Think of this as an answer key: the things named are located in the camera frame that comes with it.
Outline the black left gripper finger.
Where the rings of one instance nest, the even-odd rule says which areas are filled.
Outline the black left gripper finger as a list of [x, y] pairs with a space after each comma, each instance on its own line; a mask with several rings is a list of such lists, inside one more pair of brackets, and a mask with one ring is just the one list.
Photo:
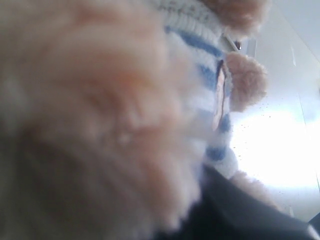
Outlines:
[[156, 240], [318, 240], [309, 223], [254, 199], [218, 171], [205, 166], [201, 199], [179, 229], [158, 233]]

